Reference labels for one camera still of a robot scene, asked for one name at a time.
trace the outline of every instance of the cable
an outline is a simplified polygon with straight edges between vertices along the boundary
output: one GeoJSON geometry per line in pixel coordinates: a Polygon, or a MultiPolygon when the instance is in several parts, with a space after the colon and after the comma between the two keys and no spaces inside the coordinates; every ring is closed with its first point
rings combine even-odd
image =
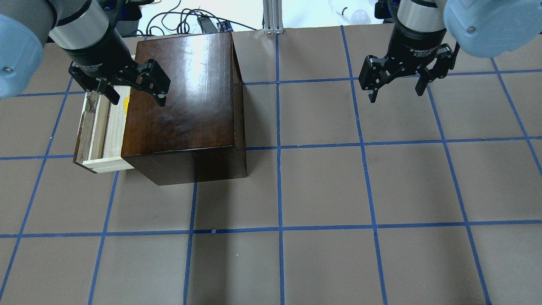
{"type": "MultiPolygon", "coordinates": [[[[170,9],[170,10],[167,11],[167,12],[170,13],[170,12],[173,12],[175,9],[177,9],[177,8],[180,6],[181,1],[182,1],[182,0],[179,0],[179,3],[177,3],[177,5],[175,5],[174,8],[170,9]]],[[[170,29],[170,28],[168,28],[168,27],[164,24],[164,20],[166,19],[166,17],[167,17],[167,14],[165,14],[164,17],[162,17],[162,21],[161,21],[161,23],[162,23],[162,25],[164,26],[164,28],[166,28],[167,30],[170,30],[170,31],[177,31],[178,27],[177,27],[176,29],[170,29]]]]}
{"type": "Polygon", "coordinates": [[[153,29],[153,28],[159,29],[159,30],[162,32],[162,36],[165,36],[165,35],[166,35],[166,33],[164,32],[164,30],[162,30],[161,27],[157,27],[157,26],[151,26],[151,27],[149,28],[149,34],[150,34],[150,35],[152,35],[152,29],[153,29]]]}
{"type": "Polygon", "coordinates": [[[141,32],[141,35],[145,35],[142,30],[135,30],[130,35],[137,35],[137,32],[141,32]]]}
{"type": "Polygon", "coordinates": [[[218,20],[218,21],[220,21],[220,20],[222,20],[222,21],[228,21],[228,22],[230,22],[230,23],[237,24],[237,25],[239,25],[239,26],[242,26],[242,27],[245,27],[245,28],[248,28],[248,29],[251,29],[251,30],[257,30],[257,29],[255,29],[255,28],[253,28],[253,27],[249,27],[249,26],[247,26],[247,25],[245,25],[245,24],[242,24],[242,23],[239,23],[239,22],[231,21],[231,20],[228,20],[228,19],[225,19],[225,18],[216,17],[214,14],[212,14],[212,13],[206,11],[206,10],[202,10],[202,9],[192,9],[192,10],[191,10],[191,9],[183,9],[181,12],[167,11],[167,12],[161,12],[161,13],[158,13],[158,14],[154,15],[154,16],[149,20],[149,23],[147,24],[147,27],[146,27],[146,34],[147,34],[147,35],[150,35],[150,32],[149,32],[149,31],[150,31],[150,28],[151,28],[151,23],[152,23],[152,21],[154,21],[154,19],[156,19],[156,18],[159,17],[159,16],[164,16],[164,18],[165,18],[165,15],[167,15],[167,14],[176,14],[176,15],[180,15],[180,23],[179,23],[179,25],[177,26],[176,29],[169,29],[169,28],[167,28],[167,27],[166,27],[166,29],[168,29],[168,30],[170,30],[170,31],[173,31],[173,30],[174,30],[174,31],[176,31],[177,34],[188,34],[189,31],[190,31],[190,25],[189,25],[189,24],[187,23],[187,21],[186,21],[187,18],[188,18],[188,16],[199,16],[199,17],[201,17],[201,16],[202,16],[202,14],[201,14],[202,12],[206,12],[206,13],[208,13],[209,15],[212,15],[211,17],[214,18],[214,19],[216,19],[216,20],[218,20]]]}

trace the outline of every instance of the wooden drawer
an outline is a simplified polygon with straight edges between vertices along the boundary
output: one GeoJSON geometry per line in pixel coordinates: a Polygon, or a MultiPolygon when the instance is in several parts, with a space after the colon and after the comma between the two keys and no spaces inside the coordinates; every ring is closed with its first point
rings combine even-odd
{"type": "Polygon", "coordinates": [[[120,95],[118,105],[94,91],[86,93],[83,101],[73,162],[94,173],[133,168],[120,156],[126,125],[123,101],[130,95],[130,88],[115,89],[120,95]]]}
{"type": "Polygon", "coordinates": [[[115,88],[117,106],[87,94],[74,162],[95,173],[135,168],[158,185],[246,177],[242,79],[231,33],[140,41],[135,60],[149,58],[171,79],[166,105],[128,87],[115,88]]]}

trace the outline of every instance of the black device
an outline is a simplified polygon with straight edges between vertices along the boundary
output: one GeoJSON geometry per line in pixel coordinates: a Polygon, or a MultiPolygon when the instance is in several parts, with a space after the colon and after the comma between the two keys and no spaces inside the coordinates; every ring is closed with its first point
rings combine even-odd
{"type": "Polygon", "coordinates": [[[202,28],[203,33],[218,33],[218,29],[207,15],[198,16],[198,24],[202,28]]]}
{"type": "MultiPolygon", "coordinates": [[[[85,1],[80,9],[81,16],[89,10],[91,3],[92,0],[85,1]]],[[[114,105],[118,104],[120,96],[113,86],[130,86],[147,92],[154,97],[158,105],[164,106],[171,80],[156,60],[149,59],[142,65],[135,62],[128,47],[115,30],[122,6],[140,3],[141,1],[131,3],[117,0],[115,11],[107,14],[109,19],[107,30],[96,43],[85,48],[63,48],[73,59],[68,72],[83,90],[103,94],[114,105]]]]}
{"type": "Polygon", "coordinates": [[[447,43],[442,44],[446,28],[434,2],[378,0],[375,17],[391,18],[395,25],[386,55],[383,58],[367,56],[359,75],[362,90],[372,90],[371,103],[376,101],[380,88],[398,77],[419,74],[415,90],[421,96],[429,83],[445,78],[448,71],[454,69],[459,44],[454,51],[447,43]]]}

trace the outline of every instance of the black cable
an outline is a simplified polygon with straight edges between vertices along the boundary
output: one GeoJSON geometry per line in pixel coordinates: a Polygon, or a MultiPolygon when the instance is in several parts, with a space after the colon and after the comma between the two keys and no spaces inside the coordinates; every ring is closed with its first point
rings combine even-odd
{"type": "MultiPolygon", "coordinates": [[[[177,5],[175,5],[174,8],[170,9],[170,10],[167,11],[167,12],[170,13],[170,12],[173,12],[175,9],[177,9],[177,8],[180,6],[181,1],[182,1],[182,0],[179,0],[179,3],[177,3],[177,5]]],[[[176,31],[178,28],[177,28],[177,29],[170,29],[170,28],[168,28],[168,27],[164,24],[164,20],[166,19],[166,17],[167,17],[167,14],[165,14],[164,17],[162,17],[162,21],[161,21],[162,26],[163,26],[164,28],[166,28],[167,30],[170,30],[170,31],[176,31]]]]}
{"type": "MultiPolygon", "coordinates": [[[[179,23],[179,25],[177,26],[176,29],[169,29],[169,30],[175,30],[177,32],[177,34],[188,34],[189,31],[190,31],[190,25],[186,22],[186,19],[188,18],[188,16],[199,16],[201,17],[201,14],[197,14],[195,12],[192,12],[192,11],[204,11],[204,10],[201,10],[201,9],[194,9],[194,10],[191,10],[191,9],[183,9],[182,12],[176,12],[176,11],[167,11],[167,12],[161,12],[161,13],[158,13],[156,15],[154,15],[150,20],[149,20],[149,23],[147,24],[147,27],[146,27],[146,34],[149,35],[149,30],[150,30],[150,26],[151,26],[151,23],[154,19],[156,19],[157,17],[159,16],[162,16],[162,15],[167,15],[167,14],[176,14],[176,15],[181,15],[180,18],[181,18],[181,22],[179,23]]],[[[230,23],[233,23],[233,24],[237,24],[239,26],[242,26],[242,27],[245,27],[245,28],[248,28],[248,29],[251,29],[251,30],[257,30],[253,27],[249,27],[245,24],[242,24],[242,23],[239,23],[239,22],[235,22],[235,21],[231,21],[231,20],[228,20],[228,19],[225,19],[225,18],[220,18],[220,17],[216,17],[213,15],[213,18],[216,19],[216,20],[222,20],[222,21],[228,21],[230,23]]]]}
{"type": "Polygon", "coordinates": [[[142,30],[139,30],[139,29],[133,31],[130,35],[137,35],[137,32],[141,32],[141,35],[145,35],[145,33],[143,33],[143,31],[142,31],[142,30]]]}
{"type": "Polygon", "coordinates": [[[162,36],[165,36],[165,35],[166,35],[166,33],[164,32],[164,30],[162,30],[161,27],[157,27],[157,26],[151,26],[151,27],[149,28],[149,34],[150,34],[150,35],[152,35],[152,29],[153,29],[153,28],[159,29],[159,30],[162,32],[162,36]]]}
{"type": "Polygon", "coordinates": [[[209,11],[206,11],[206,10],[202,10],[202,9],[193,9],[191,12],[200,12],[200,13],[206,13],[206,14],[209,14],[211,15],[211,17],[213,17],[214,19],[216,19],[216,21],[218,21],[218,24],[220,24],[220,32],[224,32],[224,26],[222,26],[222,24],[220,23],[220,20],[218,20],[218,18],[211,12],[209,11]]]}
{"type": "Polygon", "coordinates": [[[136,35],[121,35],[122,38],[132,38],[132,37],[154,37],[154,35],[145,35],[145,34],[136,34],[136,35]]]}

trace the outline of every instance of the floor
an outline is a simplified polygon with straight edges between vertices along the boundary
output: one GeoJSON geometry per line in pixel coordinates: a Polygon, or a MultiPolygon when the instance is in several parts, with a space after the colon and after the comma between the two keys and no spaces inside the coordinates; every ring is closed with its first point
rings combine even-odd
{"type": "Polygon", "coordinates": [[[234,33],[249,177],[165,187],[72,164],[83,92],[46,45],[0,101],[1,304],[541,304],[542,36],[370,104],[390,33],[234,33]]]}

